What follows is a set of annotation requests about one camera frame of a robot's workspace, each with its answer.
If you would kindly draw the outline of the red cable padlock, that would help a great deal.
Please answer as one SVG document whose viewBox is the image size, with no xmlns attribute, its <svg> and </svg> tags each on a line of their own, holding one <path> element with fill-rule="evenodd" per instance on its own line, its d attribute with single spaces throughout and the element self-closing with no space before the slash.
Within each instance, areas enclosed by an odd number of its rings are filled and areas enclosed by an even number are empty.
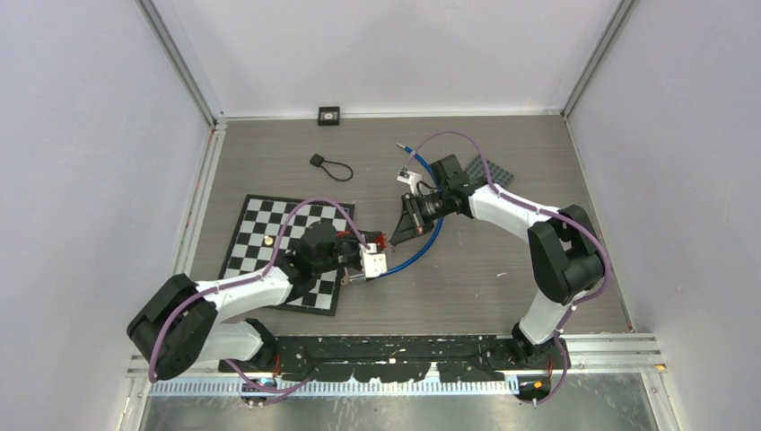
<svg viewBox="0 0 761 431">
<path fill-rule="evenodd" d="M 361 234 L 361 237 L 364 238 L 364 240 L 367 243 L 375 243 L 378 245 L 380 249 L 384 249 L 387 246 L 386 235 L 383 232 L 361 231 L 360 234 Z M 339 231 L 337 233 L 337 237 L 348 238 L 351 240 L 359 241 L 359 236 L 354 231 L 351 231 L 351 230 Z"/>
</svg>

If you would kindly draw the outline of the blue cable lock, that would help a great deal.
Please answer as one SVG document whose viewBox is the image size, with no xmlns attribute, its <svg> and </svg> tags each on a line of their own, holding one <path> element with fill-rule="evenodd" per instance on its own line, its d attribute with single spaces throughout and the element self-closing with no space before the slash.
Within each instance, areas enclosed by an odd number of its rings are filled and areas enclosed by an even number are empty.
<svg viewBox="0 0 761 431">
<path fill-rule="evenodd" d="M 415 150 L 413 150 L 409 146 L 397 144 L 397 147 L 399 147 L 406 153 L 411 154 L 417 160 L 417 162 L 428 172 L 429 176 L 433 178 L 433 170 L 431 166 L 429 165 L 429 163 L 422 156 L 417 154 Z M 422 258 L 426 254 L 426 252 L 428 252 L 432 248 L 433 244 L 435 243 L 436 239 L 438 238 L 442 230 L 442 227 L 443 227 L 443 221 L 440 221 L 434 227 L 433 233 L 429 237 L 428 241 L 424 244 L 424 246 L 418 252 L 416 252 L 412 257 L 405 260 L 401 264 L 398 264 L 397 266 L 391 269 L 388 269 L 385 273 L 381 274 L 380 277 L 387 277 L 387 276 L 397 274 L 398 272 L 401 272 L 402 270 L 416 263 L 420 258 Z M 349 275 L 348 273 L 345 273 L 344 276 L 340 279 L 340 285 L 346 286 L 353 283 L 361 283 L 365 281 L 366 281 L 366 278 L 364 274 Z"/>
</svg>

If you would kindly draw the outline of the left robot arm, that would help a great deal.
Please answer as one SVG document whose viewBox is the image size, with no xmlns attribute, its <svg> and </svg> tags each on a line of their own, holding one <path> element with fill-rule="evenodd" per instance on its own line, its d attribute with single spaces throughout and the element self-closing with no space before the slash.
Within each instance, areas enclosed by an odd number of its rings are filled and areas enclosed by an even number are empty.
<svg viewBox="0 0 761 431">
<path fill-rule="evenodd" d="M 149 379 L 168 381 L 197 362 L 237 360 L 255 372 L 276 357 L 274 336 L 257 320 L 230 324 L 239 314 L 291 302 L 308 293 L 324 273 L 362 271 L 381 254 L 383 233 L 339 232 L 316 222 L 260 270 L 215 281 L 195 282 L 180 273 L 168 278 L 127 325 L 127 337 L 149 365 Z"/>
</svg>

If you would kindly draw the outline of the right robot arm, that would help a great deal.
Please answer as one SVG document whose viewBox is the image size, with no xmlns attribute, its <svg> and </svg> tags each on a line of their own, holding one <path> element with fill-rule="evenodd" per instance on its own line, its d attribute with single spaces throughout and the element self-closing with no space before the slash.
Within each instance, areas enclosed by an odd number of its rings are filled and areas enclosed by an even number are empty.
<svg viewBox="0 0 761 431">
<path fill-rule="evenodd" d="M 588 214 L 579 206 L 541 206 L 493 183 L 487 174 L 471 176 L 453 154 L 432 163 L 431 173 L 437 185 L 424 194 L 418 174 L 408 168 L 398 172 L 397 180 L 409 191 L 401 197 L 391 244 L 431 232 L 450 214 L 496 225 L 527 243 L 538 292 L 514 325 L 508 348 L 518 365 L 537 367 L 575 303 L 606 276 L 608 259 Z"/>
</svg>

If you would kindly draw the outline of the grey building plate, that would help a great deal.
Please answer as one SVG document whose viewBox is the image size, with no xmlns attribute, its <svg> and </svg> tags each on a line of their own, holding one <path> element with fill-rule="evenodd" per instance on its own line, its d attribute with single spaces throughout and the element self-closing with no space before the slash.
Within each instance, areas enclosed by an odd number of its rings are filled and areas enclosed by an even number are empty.
<svg viewBox="0 0 761 431">
<path fill-rule="evenodd" d="M 514 175 L 503 167 L 490 160 L 486 160 L 486 165 L 490 172 L 494 184 L 503 189 L 508 189 L 514 180 Z M 485 166 L 479 156 L 474 157 L 466 166 L 465 172 L 472 178 L 486 177 Z"/>
</svg>

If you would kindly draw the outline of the small black square device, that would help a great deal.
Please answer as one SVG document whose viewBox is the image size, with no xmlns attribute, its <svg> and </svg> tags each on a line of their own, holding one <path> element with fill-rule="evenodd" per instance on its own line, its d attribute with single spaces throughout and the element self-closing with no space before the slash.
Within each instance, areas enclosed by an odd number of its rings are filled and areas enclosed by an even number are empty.
<svg viewBox="0 0 761 431">
<path fill-rule="evenodd" d="M 321 127 L 338 126 L 341 119 L 341 110 L 338 106 L 319 107 L 317 123 Z"/>
</svg>

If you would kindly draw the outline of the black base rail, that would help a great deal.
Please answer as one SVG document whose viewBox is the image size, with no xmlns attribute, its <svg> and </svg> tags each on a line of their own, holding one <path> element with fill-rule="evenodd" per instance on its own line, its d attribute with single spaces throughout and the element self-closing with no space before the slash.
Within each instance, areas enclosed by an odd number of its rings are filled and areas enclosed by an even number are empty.
<svg viewBox="0 0 761 431">
<path fill-rule="evenodd" d="M 512 338 L 495 335 L 428 336 L 280 336 L 266 349 L 266 359 L 221 361 L 231 373 L 276 373 L 286 381 L 345 383 L 417 383 L 436 372 L 444 383 L 496 382 L 508 372 L 548 375 L 560 371 L 562 354 L 551 342 L 536 355 L 519 360 Z"/>
</svg>

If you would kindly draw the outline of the aluminium frame rail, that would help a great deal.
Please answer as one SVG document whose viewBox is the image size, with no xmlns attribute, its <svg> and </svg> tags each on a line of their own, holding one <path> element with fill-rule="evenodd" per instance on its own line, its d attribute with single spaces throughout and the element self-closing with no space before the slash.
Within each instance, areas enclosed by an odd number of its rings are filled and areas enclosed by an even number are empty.
<svg viewBox="0 0 761 431">
<path fill-rule="evenodd" d="M 354 378 L 347 382 L 309 382 L 294 392 L 295 397 L 338 397 L 360 396 L 419 396 L 419 395 L 517 395 L 527 386 L 519 382 L 516 375 L 509 375 L 501 380 L 488 382 L 456 381 L 445 383 L 437 376 L 425 377 L 402 383 L 383 383 L 372 378 L 361 383 Z M 183 377 L 168 382 L 155 383 L 147 392 L 150 396 L 163 397 L 224 397 L 261 395 L 239 377 Z"/>
</svg>

